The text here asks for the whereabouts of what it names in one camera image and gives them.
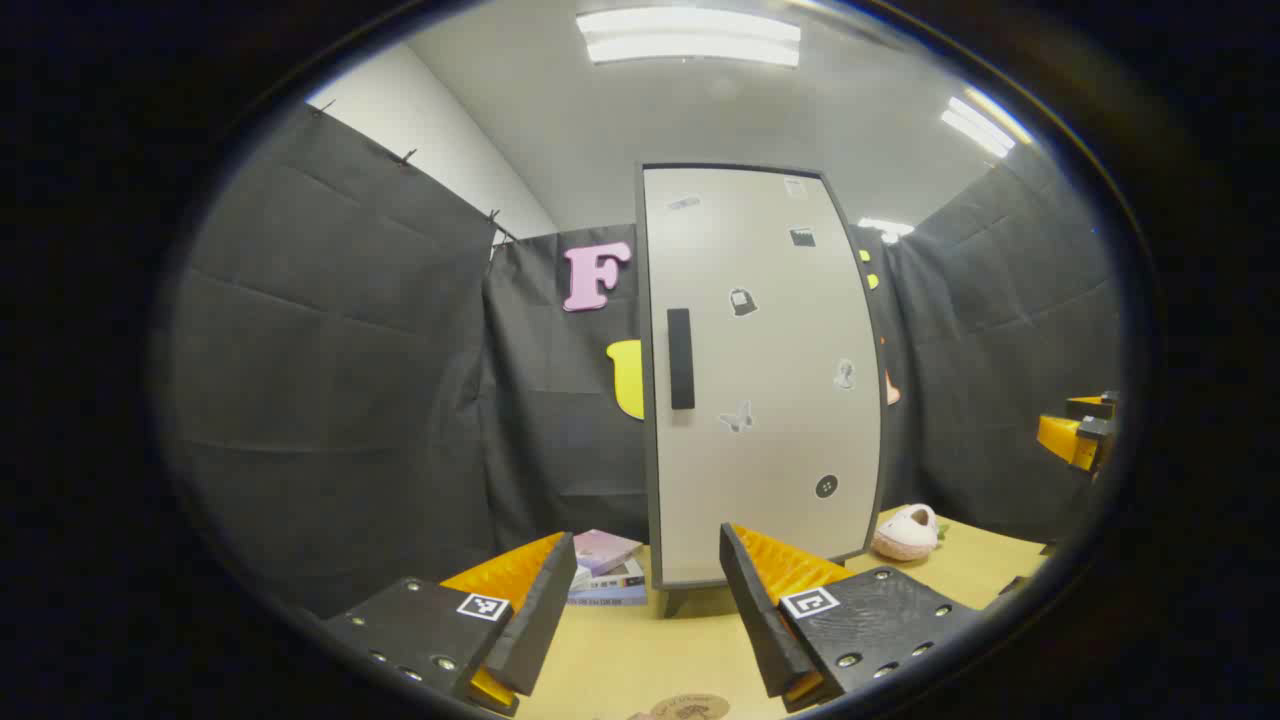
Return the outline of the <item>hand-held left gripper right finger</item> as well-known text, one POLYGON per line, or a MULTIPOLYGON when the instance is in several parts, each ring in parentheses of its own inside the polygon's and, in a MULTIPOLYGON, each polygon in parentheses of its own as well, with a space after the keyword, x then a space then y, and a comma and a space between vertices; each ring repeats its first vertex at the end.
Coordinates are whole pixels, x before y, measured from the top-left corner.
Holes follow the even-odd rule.
POLYGON ((980 620, 896 568, 850 571, 733 523, 719 565, 765 693, 790 712, 863 702, 980 620))

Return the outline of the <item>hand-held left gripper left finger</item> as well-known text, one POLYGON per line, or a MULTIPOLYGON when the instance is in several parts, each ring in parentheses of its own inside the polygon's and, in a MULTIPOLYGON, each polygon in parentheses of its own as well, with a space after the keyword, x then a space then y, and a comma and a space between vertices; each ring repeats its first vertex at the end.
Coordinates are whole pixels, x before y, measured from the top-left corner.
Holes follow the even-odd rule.
POLYGON ((402 577, 323 626, 401 685, 512 717, 535 691, 576 570, 573 537, 557 532, 444 580, 402 577))

